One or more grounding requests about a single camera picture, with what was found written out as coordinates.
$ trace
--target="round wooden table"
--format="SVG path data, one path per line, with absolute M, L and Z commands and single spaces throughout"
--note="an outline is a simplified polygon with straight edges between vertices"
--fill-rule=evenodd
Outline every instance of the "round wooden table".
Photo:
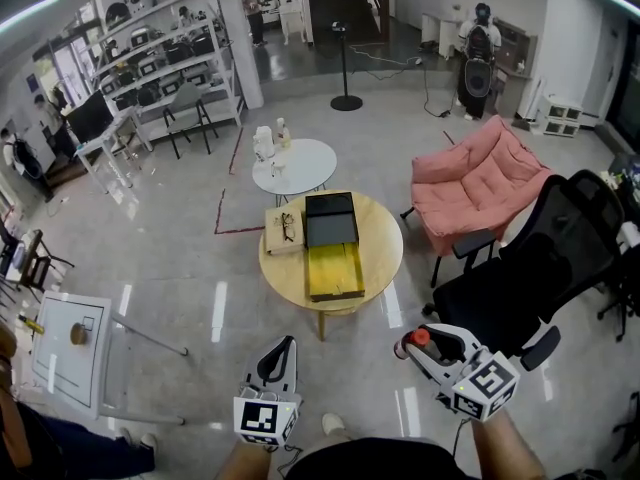
M 313 195 L 348 192 L 322 190 Z M 370 197 L 351 192 L 360 238 L 360 262 L 364 279 L 364 297 L 324 302 L 312 302 L 306 279 L 307 252 L 270 255 L 264 249 L 264 233 L 260 238 L 258 258 L 260 268 L 271 287 L 294 304 L 318 312 L 318 335 L 324 341 L 326 315 L 347 315 L 379 295 L 391 283 L 402 261 L 403 240 L 400 227 L 389 210 Z M 305 197 L 289 203 L 304 215 Z

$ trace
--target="black backpack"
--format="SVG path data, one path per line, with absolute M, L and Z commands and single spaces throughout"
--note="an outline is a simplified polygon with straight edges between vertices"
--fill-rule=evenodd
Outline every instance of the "black backpack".
M 475 25 L 467 36 L 467 57 L 491 62 L 491 39 L 484 27 Z
M 17 137 L 13 141 L 13 156 L 15 159 L 24 165 L 25 172 L 36 179 L 42 176 L 42 167 L 40 162 L 36 160 L 36 157 L 32 153 L 31 146 L 26 141 L 18 139 Z

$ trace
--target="black box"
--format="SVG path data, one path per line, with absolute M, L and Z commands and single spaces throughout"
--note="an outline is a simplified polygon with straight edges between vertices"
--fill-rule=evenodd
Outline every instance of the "black box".
M 307 196 L 305 204 L 307 247 L 359 241 L 351 192 Z

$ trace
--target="mesh chair back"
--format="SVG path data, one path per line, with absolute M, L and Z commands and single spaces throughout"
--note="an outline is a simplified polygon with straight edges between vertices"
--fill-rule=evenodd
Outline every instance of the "mesh chair back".
M 500 251 L 523 305 L 514 311 L 533 311 L 548 323 L 599 282 L 620 257 L 622 215 L 615 194 L 592 172 L 550 176 L 524 227 Z
M 192 82 L 185 82 L 178 89 L 176 97 L 169 105 L 169 110 L 177 112 L 187 107 L 195 107 L 198 100 L 200 100 L 200 91 L 196 85 Z

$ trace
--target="person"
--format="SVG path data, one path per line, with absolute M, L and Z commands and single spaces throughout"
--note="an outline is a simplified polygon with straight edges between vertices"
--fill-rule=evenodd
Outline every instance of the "person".
M 50 418 L 11 395 L 11 359 L 16 338 L 0 321 L 0 472 L 3 480 L 129 478 L 153 471 L 157 441 L 152 434 L 133 446 L 126 429 L 109 439 L 76 423 Z
M 545 471 L 507 412 L 484 423 L 473 421 L 473 439 L 484 480 L 542 480 Z M 300 455 L 287 480 L 353 478 L 467 477 L 449 452 L 436 444 L 406 439 L 355 439 L 337 414 L 322 417 L 325 438 Z M 263 447 L 238 442 L 218 480 L 266 480 L 271 454 Z
M 49 128 L 56 146 L 60 148 L 62 154 L 66 156 L 69 161 L 73 161 L 76 146 L 67 131 L 67 127 L 64 125 L 60 112 L 58 112 L 49 101 L 45 100 L 42 94 L 38 94 L 33 100 L 33 103 L 41 113 L 40 124 L 43 128 L 45 126 Z
M 262 11 L 258 0 L 242 0 L 242 7 L 249 20 L 251 27 L 251 35 L 253 37 L 253 46 L 264 46 L 267 42 L 264 40 L 262 29 L 264 28 L 264 20 L 262 19 Z
M 4 155 L 4 161 L 9 167 L 13 167 L 18 174 L 27 180 L 33 188 L 42 194 L 44 202 L 48 203 L 53 199 L 53 191 L 47 180 L 44 177 L 42 166 L 36 160 L 36 158 L 28 151 L 26 142 L 20 141 L 15 134 L 11 134 L 8 129 L 3 128 L 0 131 L 0 141 L 2 142 L 2 153 Z M 16 148 L 20 146 L 20 143 L 24 144 L 23 158 L 17 158 Z M 25 167 L 24 161 L 28 161 L 28 165 Z
M 476 27 L 480 27 L 489 39 L 489 53 L 492 59 L 502 45 L 500 31 L 498 30 L 498 27 L 491 23 L 490 18 L 491 8 L 487 4 L 481 2 L 476 5 L 476 19 L 465 21 L 460 26 L 460 32 L 458 33 L 463 45 L 463 56 L 462 64 L 460 65 L 460 73 L 458 75 L 458 100 L 456 101 L 456 105 L 459 107 L 464 106 L 466 108 L 464 118 L 469 121 L 482 118 L 484 105 L 487 101 L 486 96 L 484 98 L 474 98 L 467 90 L 467 84 L 465 82 L 465 66 L 469 60 L 469 57 L 467 56 L 469 36 Z

